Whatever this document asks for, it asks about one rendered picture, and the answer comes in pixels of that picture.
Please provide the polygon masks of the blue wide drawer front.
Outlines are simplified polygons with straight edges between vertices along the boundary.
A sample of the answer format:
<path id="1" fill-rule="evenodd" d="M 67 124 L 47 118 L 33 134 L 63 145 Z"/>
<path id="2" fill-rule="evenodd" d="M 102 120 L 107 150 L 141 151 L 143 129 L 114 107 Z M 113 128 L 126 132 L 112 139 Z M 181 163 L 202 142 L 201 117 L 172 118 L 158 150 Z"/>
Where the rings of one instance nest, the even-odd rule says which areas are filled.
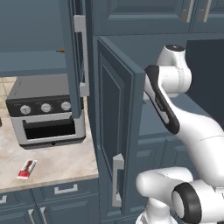
<path id="1" fill-rule="evenodd" d="M 58 186 L 61 190 L 72 188 L 74 184 L 78 185 L 77 192 L 70 192 L 70 193 L 63 193 L 63 194 L 54 194 L 54 187 Z M 57 185 L 49 185 L 49 186 L 41 186 L 38 188 L 34 188 L 31 190 L 34 196 L 34 199 L 38 203 L 47 202 L 48 200 L 56 200 L 65 197 L 75 197 L 75 196 L 82 196 L 88 194 L 95 194 L 98 193 L 98 179 L 86 179 L 80 180 L 76 182 L 69 182 Z"/>

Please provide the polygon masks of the blue tall cabinet door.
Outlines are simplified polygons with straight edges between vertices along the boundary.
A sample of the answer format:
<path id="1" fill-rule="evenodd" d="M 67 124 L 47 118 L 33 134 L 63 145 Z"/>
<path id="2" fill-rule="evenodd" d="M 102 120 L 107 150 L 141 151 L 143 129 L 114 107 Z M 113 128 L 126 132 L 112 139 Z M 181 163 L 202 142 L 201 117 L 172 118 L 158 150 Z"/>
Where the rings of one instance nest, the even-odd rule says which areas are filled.
<path id="1" fill-rule="evenodd" d="M 108 168 L 111 185 L 111 216 L 128 216 L 130 189 L 135 176 L 131 173 L 137 149 L 143 104 L 145 73 L 111 40 L 100 37 L 98 46 L 100 149 Z M 113 157 L 124 159 L 122 206 L 112 206 Z"/>

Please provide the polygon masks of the red and white bar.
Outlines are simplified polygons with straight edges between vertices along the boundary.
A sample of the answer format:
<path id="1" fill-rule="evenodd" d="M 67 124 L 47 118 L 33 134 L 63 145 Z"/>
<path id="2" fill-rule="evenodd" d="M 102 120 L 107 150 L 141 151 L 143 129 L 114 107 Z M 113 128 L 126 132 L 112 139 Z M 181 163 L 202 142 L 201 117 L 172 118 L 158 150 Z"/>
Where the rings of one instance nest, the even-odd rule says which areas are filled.
<path id="1" fill-rule="evenodd" d="M 37 163 L 37 160 L 27 160 L 24 163 L 23 167 L 20 169 L 17 177 L 19 179 L 28 179 L 36 163 Z"/>

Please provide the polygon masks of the blue narrow drawer front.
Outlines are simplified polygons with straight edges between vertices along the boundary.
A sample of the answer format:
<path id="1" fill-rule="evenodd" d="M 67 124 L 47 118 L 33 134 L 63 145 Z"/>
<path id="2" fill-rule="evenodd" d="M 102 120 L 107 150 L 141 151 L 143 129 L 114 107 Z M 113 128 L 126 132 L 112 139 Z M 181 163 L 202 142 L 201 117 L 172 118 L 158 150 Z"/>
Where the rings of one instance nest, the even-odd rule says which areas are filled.
<path id="1" fill-rule="evenodd" d="M 34 203 L 31 191 L 28 189 L 14 192 L 2 192 L 0 193 L 0 199 L 4 195 L 7 195 L 7 202 L 0 204 L 0 209 L 29 206 Z"/>

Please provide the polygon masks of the blue open upper cabinet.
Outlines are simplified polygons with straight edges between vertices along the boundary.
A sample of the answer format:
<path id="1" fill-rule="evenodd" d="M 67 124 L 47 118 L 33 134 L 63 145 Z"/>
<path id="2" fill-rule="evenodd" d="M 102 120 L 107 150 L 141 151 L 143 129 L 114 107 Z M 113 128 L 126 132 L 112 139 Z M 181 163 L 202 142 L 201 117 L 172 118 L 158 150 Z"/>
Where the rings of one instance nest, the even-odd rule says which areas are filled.
<path id="1" fill-rule="evenodd" d="M 59 0 L 0 0 L 0 77 L 66 71 Z"/>

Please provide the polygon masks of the grey toaster oven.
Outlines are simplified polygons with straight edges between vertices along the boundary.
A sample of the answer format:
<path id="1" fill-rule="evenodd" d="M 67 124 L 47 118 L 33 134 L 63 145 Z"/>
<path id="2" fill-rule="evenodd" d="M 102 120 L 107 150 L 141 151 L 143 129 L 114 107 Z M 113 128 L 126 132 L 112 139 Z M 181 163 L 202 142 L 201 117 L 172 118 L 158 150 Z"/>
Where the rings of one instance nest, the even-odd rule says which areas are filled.
<path id="1" fill-rule="evenodd" d="M 18 77 L 6 105 L 23 148 L 76 143 L 86 137 L 85 116 L 72 116 L 65 74 Z"/>

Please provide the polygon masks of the blue base cabinet door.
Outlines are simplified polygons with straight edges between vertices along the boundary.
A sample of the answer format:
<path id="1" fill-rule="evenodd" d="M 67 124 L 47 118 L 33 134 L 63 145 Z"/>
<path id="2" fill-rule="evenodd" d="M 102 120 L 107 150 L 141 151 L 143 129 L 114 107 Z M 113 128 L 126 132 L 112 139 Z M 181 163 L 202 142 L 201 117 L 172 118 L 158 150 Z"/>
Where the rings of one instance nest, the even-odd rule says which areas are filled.
<path id="1" fill-rule="evenodd" d="M 100 224 L 99 196 L 97 194 L 38 204 L 43 221 L 41 207 L 45 207 L 48 224 Z"/>
<path id="2" fill-rule="evenodd" d="M 38 213 L 33 206 L 0 210 L 0 224 L 32 224 L 28 210 L 33 209 L 36 224 L 41 224 Z"/>

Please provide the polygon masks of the blue upper cabinet door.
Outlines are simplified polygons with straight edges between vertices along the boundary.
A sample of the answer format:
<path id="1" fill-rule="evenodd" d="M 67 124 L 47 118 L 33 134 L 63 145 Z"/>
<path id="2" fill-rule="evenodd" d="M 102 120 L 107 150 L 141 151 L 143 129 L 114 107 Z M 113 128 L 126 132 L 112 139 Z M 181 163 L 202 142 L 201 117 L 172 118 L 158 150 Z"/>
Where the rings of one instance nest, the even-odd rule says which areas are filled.
<path id="1" fill-rule="evenodd" d="M 74 118 L 79 118 L 82 111 L 80 83 L 84 81 L 82 38 L 74 31 L 74 15 L 84 15 L 82 0 L 59 0 L 59 13 L 62 25 L 66 59 L 66 73 L 70 92 L 70 102 Z"/>

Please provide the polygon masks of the blue overhead cabinet door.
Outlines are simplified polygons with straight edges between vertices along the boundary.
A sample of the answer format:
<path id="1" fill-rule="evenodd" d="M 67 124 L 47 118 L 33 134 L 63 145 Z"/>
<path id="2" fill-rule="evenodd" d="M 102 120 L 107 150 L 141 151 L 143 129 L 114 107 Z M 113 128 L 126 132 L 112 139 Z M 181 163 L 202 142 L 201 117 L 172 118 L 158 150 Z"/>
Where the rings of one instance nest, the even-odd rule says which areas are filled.
<path id="1" fill-rule="evenodd" d="M 191 33 L 224 33 L 224 0 L 212 0 L 205 23 L 198 20 L 199 10 L 204 8 L 204 2 L 205 0 L 196 0 Z"/>
<path id="2" fill-rule="evenodd" d="M 186 33 L 180 20 L 187 0 L 94 0 L 95 35 Z"/>

